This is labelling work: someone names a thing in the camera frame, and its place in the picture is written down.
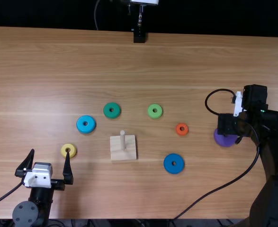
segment black cable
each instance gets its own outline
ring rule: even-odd
[[[229,219],[226,219],[226,220],[229,222],[229,224],[233,225],[233,222],[231,220],[229,220]]]
[[[97,0],[96,4],[95,4],[95,8],[93,10],[93,19],[95,21],[96,30],[99,30],[99,27],[97,24],[97,8],[98,8],[99,3],[100,3],[100,0]]]
[[[178,216],[176,216],[173,220],[176,220],[178,219],[179,217],[181,217],[183,214],[185,214],[190,208],[192,208],[194,205],[196,205],[198,202],[200,202],[202,199],[204,199],[206,196],[214,193],[214,192],[217,192],[218,190],[221,190],[231,184],[233,184],[234,182],[240,180],[242,177],[244,177],[246,174],[248,174],[248,172],[253,168],[253,166],[256,164],[257,160],[258,160],[258,157],[259,157],[259,154],[260,154],[260,144],[259,144],[259,137],[255,131],[255,129],[252,127],[251,124],[247,123],[246,121],[244,121],[247,125],[249,125],[249,127],[251,127],[251,129],[253,130],[253,133],[255,134],[256,136],[256,139],[257,139],[257,143],[258,143],[258,146],[257,146],[257,153],[256,153],[256,157],[254,158],[253,162],[251,163],[251,165],[241,174],[239,175],[238,177],[234,178],[232,181],[226,183],[226,184],[223,184],[222,186],[218,187],[218,188],[215,188],[213,189],[212,191],[210,192],[207,192],[206,194],[202,195],[200,198],[198,198],[196,201],[194,201],[189,207],[187,207],[183,212],[181,212]]]
[[[22,182],[20,182],[16,187],[14,187],[13,189],[11,189],[8,193],[6,193],[5,195],[3,195],[0,198],[0,202],[5,199],[6,197],[8,197],[10,194],[12,194],[16,189],[18,189],[20,186],[22,185]]]
[[[90,220],[93,227],[96,227],[95,223],[93,223],[93,220]]]
[[[173,227],[177,227],[176,223],[174,221],[171,221],[171,223],[172,223]]]
[[[63,227],[65,227],[65,224],[57,219],[50,219],[50,221],[56,221],[56,222],[59,222],[61,225],[63,225]]]
[[[220,226],[223,226],[222,222],[219,219],[217,219],[217,222],[219,222]]]
[[[215,114],[215,115],[217,115],[217,116],[219,116],[219,113],[217,113],[217,112],[213,111],[212,109],[210,109],[210,108],[208,107],[207,101],[208,101],[208,99],[210,98],[210,96],[212,96],[214,93],[217,93],[218,91],[228,91],[228,92],[232,93],[232,95],[233,95],[233,101],[232,101],[232,103],[234,103],[235,98],[236,98],[235,93],[234,93],[232,90],[224,89],[224,88],[214,90],[214,91],[211,92],[209,95],[207,95],[207,97],[206,97],[206,99],[205,99],[205,107],[206,107],[206,109],[207,109],[209,112],[211,112],[212,114]]]

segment white bracket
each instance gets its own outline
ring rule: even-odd
[[[242,111],[246,111],[246,110],[242,110],[242,94],[241,91],[237,91],[237,93],[235,93],[236,99],[235,99],[235,106],[234,106],[234,112],[233,112],[233,116],[237,117],[239,116],[239,113]]]

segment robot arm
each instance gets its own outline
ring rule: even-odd
[[[218,134],[250,137],[256,146],[260,147],[260,157],[267,179],[251,206],[250,216],[233,225],[234,227],[278,227],[278,112],[268,110],[266,99],[267,87],[245,86],[243,111],[239,116],[235,117],[231,113],[218,116]],[[253,126],[258,138],[246,123]]]
[[[31,188],[28,201],[19,203],[12,213],[16,227],[47,226],[54,190],[64,191],[66,184],[73,184],[68,152],[63,169],[63,180],[51,179],[53,168],[50,163],[36,162],[31,168],[34,154],[35,151],[32,149],[15,172],[15,176],[22,178],[24,186]]]

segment black wall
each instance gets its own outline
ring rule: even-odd
[[[0,0],[0,26],[95,29],[96,0]],[[100,0],[100,30],[130,31],[128,7]],[[278,36],[278,0],[160,0],[145,7],[148,32]]]

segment wood grain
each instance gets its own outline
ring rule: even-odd
[[[0,196],[19,182],[14,171],[31,148],[62,177],[60,148],[72,143],[74,185],[55,192],[51,218],[173,218],[252,162],[249,139],[216,145],[217,118],[204,107],[212,90],[248,84],[268,86],[269,107],[278,110],[278,38],[149,34],[133,44],[131,33],[0,27]],[[104,116],[108,102],[122,107],[118,119]],[[158,120],[148,117],[151,103],[163,107]],[[226,93],[209,103],[233,111]],[[84,114],[97,121],[90,135],[75,126]],[[176,134],[179,122],[188,136]],[[136,162],[110,161],[109,137],[121,129],[136,135]],[[179,175],[163,168],[172,152],[186,162]],[[259,160],[183,218],[245,218],[264,183]],[[2,201],[0,218],[11,218],[29,193],[22,187]]]

